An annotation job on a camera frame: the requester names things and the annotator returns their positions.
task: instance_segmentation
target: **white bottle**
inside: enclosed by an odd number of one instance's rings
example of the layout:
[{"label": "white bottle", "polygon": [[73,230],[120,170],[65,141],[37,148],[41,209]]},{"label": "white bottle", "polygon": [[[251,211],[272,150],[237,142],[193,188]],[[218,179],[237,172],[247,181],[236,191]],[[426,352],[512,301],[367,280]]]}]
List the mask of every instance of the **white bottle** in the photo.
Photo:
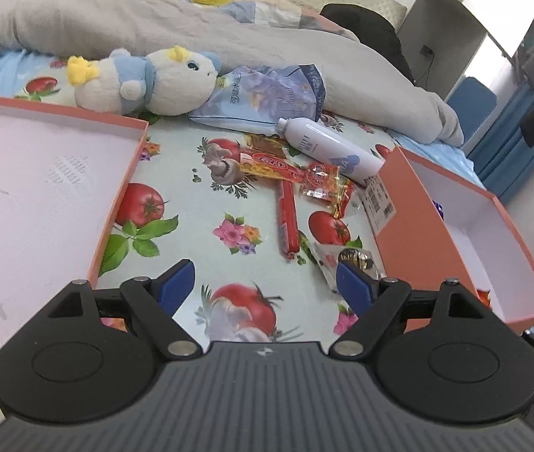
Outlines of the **white bottle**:
[{"label": "white bottle", "polygon": [[342,175],[360,185],[365,186],[367,179],[376,175],[383,165],[383,161],[370,151],[365,151],[311,119],[280,119],[275,131],[311,158],[339,166]]}]

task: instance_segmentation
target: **plush toy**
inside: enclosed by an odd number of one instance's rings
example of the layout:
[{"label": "plush toy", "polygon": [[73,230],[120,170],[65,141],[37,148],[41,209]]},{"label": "plush toy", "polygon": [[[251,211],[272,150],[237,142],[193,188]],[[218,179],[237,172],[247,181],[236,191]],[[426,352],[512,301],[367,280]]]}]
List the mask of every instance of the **plush toy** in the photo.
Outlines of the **plush toy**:
[{"label": "plush toy", "polygon": [[178,116],[208,100],[220,70],[216,55],[175,46],[145,57],[125,49],[100,61],[73,56],[66,76],[79,107],[122,115],[145,107],[159,116]]}]

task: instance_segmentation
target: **blue bed sheet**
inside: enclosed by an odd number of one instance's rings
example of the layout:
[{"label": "blue bed sheet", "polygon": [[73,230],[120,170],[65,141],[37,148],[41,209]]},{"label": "blue bed sheet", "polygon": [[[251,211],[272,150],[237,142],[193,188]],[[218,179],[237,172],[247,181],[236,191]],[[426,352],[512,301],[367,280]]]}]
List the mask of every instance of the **blue bed sheet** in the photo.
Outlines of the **blue bed sheet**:
[{"label": "blue bed sheet", "polygon": [[[39,70],[46,69],[54,56],[46,56],[27,51],[8,51],[0,54],[0,96],[13,97],[21,92],[22,87]],[[402,147],[419,154],[443,168],[457,173],[463,178],[484,188],[482,182],[474,173],[473,163],[466,158],[461,149],[440,143],[420,144],[407,136],[387,131]]]}]

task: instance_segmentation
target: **metal screw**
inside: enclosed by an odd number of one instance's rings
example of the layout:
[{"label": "metal screw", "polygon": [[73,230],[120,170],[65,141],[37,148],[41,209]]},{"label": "metal screw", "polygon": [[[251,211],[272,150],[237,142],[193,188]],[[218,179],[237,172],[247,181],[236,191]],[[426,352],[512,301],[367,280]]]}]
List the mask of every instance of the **metal screw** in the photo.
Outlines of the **metal screw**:
[{"label": "metal screw", "polygon": [[178,340],[176,342],[172,342],[168,347],[167,350],[172,355],[176,355],[177,357],[189,357],[190,355],[193,355],[196,353],[196,350],[198,347],[194,342],[188,342],[186,340]]},{"label": "metal screw", "polygon": [[363,345],[353,340],[343,340],[334,345],[334,351],[343,357],[356,357],[363,350]]}]

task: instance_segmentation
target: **gray ridged surface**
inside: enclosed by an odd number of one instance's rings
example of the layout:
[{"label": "gray ridged surface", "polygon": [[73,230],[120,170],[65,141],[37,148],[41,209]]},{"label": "gray ridged surface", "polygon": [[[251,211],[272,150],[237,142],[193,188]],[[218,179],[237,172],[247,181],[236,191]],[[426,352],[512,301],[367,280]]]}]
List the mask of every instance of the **gray ridged surface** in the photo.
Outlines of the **gray ridged surface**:
[{"label": "gray ridged surface", "polygon": [[44,427],[10,418],[0,427],[0,452],[372,450],[534,452],[534,432],[519,420],[483,429],[421,420],[363,366],[331,360],[317,344],[228,343],[167,365],[150,394],[105,420]]}]

